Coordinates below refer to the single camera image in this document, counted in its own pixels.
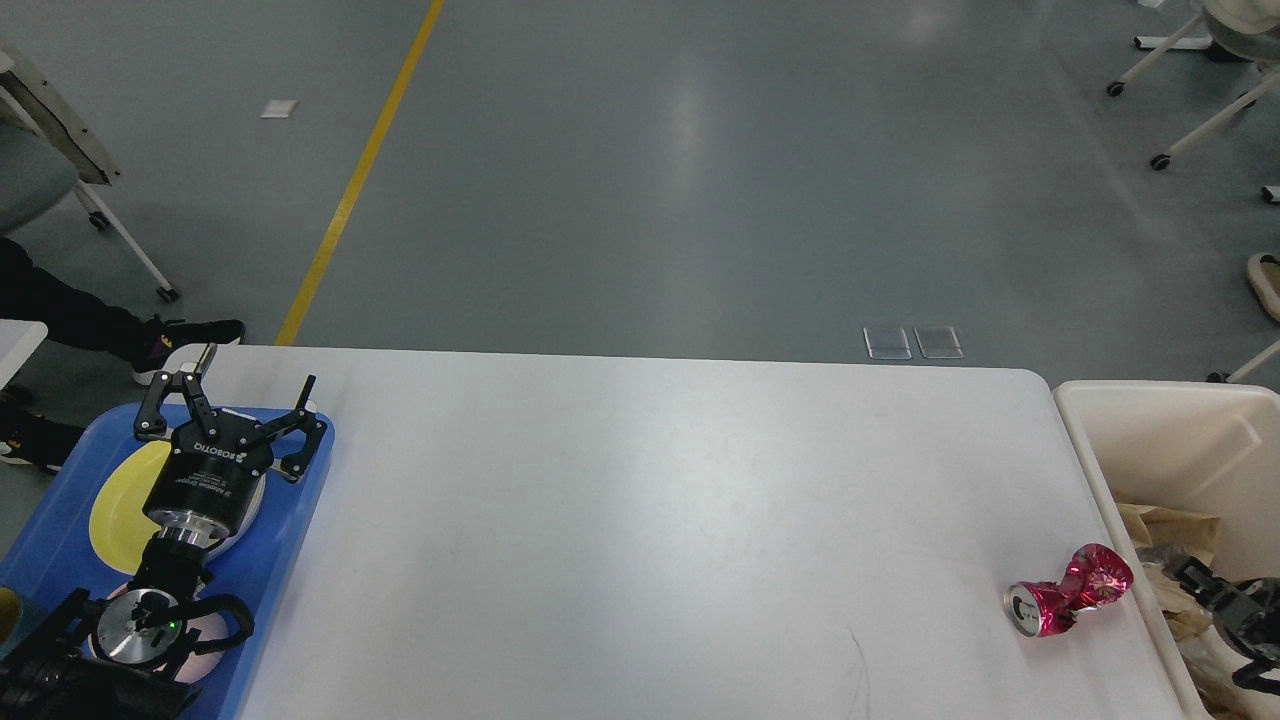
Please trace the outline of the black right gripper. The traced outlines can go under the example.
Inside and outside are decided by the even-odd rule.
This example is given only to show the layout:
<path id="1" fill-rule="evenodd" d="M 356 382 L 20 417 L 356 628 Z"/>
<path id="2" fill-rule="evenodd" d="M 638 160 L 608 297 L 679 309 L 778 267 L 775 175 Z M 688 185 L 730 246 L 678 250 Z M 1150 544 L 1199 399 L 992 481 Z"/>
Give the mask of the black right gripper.
<path id="1" fill-rule="evenodd" d="M 1215 575 L 1197 557 L 1185 557 L 1172 571 L 1172 579 L 1216 623 L 1228 623 L 1225 642 L 1230 648 L 1254 660 L 1231 674 L 1234 685 L 1280 696 L 1279 679 L 1268 676 L 1279 664 L 1277 578 L 1230 582 Z"/>

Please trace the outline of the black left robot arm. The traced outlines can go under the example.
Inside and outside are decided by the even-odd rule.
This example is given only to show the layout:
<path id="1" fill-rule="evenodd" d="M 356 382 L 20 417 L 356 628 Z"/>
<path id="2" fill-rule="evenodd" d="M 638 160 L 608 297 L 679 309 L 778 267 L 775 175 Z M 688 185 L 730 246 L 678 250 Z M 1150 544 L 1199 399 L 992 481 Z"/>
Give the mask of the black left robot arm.
<path id="1" fill-rule="evenodd" d="M 10 552 L 5 719 L 233 719 L 325 483 L 334 430 L 219 407 L 214 347 L 84 432 Z"/>

